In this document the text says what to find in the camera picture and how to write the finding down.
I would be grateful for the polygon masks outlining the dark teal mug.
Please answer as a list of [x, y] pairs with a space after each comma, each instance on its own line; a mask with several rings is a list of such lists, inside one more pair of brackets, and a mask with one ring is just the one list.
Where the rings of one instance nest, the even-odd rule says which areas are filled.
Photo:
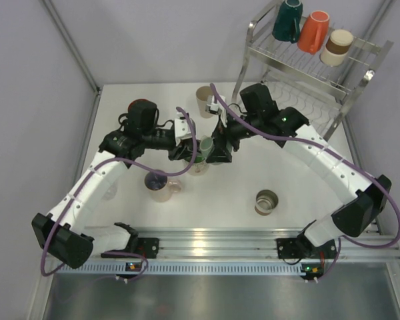
[[273, 26], [272, 36], [281, 42], [298, 42], [302, 13], [303, 3], [300, 0], [283, 1]]

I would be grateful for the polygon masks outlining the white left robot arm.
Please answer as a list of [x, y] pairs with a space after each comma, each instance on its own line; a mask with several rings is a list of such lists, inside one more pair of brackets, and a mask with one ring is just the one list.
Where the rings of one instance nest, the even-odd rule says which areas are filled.
[[48, 214], [36, 214], [31, 224], [43, 252], [41, 274], [48, 255], [73, 269], [100, 254], [132, 257], [138, 251], [137, 232], [128, 224], [89, 228], [96, 207], [113, 184], [133, 166], [160, 176], [170, 173], [138, 163], [145, 150], [168, 151], [170, 160], [197, 156], [195, 123], [182, 108], [170, 129], [158, 124], [159, 110], [147, 99], [137, 99], [118, 118], [118, 129], [108, 133], [86, 172]]

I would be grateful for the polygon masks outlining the orange mug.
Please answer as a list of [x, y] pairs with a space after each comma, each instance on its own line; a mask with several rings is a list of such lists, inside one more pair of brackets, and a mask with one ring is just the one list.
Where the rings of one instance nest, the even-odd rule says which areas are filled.
[[330, 15], [325, 11], [313, 11], [301, 30], [297, 46], [303, 52], [311, 55], [318, 52], [324, 42], [329, 28]]

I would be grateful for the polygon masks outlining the steel lined paper cup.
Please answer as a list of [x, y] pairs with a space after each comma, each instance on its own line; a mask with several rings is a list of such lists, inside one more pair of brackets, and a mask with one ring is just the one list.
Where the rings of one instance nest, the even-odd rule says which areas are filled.
[[255, 198], [255, 211], [262, 216], [267, 216], [278, 204], [279, 198], [276, 193], [268, 189], [260, 190]]

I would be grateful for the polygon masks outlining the small brown white cup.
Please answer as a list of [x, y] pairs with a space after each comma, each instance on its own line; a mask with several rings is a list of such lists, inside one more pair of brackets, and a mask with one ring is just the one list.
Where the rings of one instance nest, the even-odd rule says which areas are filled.
[[320, 54], [321, 62], [330, 67], [340, 66], [353, 41], [354, 36], [350, 31], [344, 29], [334, 30]]

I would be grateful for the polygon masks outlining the light teal mug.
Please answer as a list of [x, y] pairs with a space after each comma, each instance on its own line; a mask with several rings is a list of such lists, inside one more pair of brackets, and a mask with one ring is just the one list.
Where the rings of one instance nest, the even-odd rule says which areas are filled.
[[202, 136], [199, 143], [201, 156], [206, 159], [213, 148], [213, 139], [209, 136]]

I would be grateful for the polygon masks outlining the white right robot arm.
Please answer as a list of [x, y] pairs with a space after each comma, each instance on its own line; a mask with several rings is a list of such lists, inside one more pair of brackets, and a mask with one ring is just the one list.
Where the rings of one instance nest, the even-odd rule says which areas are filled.
[[231, 163], [241, 140], [261, 136], [308, 166], [342, 203], [336, 211], [314, 220], [290, 239], [287, 258], [314, 257], [323, 245], [340, 237], [354, 241], [386, 203], [394, 203], [389, 195], [392, 183], [385, 175], [375, 178], [338, 154], [296, 108], [279, 109], [265, 85], [256, 83], [242, 90], [246, 109], [242, 115], [230, 109], [215, 85], [210, 88], [210, 102], [219, 113], [219, 120], [206, 157], [208, 163]]

